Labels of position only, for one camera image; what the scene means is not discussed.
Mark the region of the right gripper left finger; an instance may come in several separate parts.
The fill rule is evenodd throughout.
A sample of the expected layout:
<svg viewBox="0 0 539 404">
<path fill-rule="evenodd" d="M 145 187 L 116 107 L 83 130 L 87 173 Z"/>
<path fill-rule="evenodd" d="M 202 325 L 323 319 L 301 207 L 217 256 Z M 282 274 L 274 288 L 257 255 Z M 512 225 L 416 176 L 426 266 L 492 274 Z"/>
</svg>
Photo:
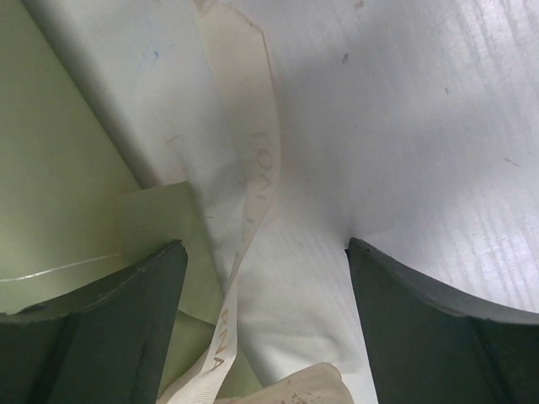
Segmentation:
<svg viewBox="0 0 539 404">
<path fill-rule="evenodd" d="M 187 267 L 178 240 L 1 315 L 3 403 L 154 403 Z"/>
</svg>

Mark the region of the cream ribbon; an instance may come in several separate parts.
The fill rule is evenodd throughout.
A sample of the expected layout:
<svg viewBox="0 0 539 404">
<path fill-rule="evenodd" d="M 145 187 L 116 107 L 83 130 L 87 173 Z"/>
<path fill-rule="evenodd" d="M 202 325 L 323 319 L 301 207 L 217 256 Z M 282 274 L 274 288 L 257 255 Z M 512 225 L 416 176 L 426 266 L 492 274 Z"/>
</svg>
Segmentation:
<svg viewBox="0 0 539 404">
<path fill-rule="evenodd" d="M 211 343 L 160 403 L 223 403 L 239 353 L 244 259 L 280 181 L 280 120 L 263 30 L 219 1 L 195 1 L 195 20 L 245 178 L 241 232 Z"/>
</svg>

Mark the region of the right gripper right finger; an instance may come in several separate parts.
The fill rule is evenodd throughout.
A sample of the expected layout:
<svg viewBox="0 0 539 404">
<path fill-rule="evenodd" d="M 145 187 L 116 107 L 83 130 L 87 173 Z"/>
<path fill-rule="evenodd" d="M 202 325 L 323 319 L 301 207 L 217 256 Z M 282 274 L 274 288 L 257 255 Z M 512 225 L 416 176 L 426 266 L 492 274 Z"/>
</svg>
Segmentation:
<svg viewBox="0 0 539 404">
<path fill-rule="evenodd" d="M 380 403 L 536 403 L 538 315 L 458 290 L 352 238 L 346 250 Z"/>
</svg>

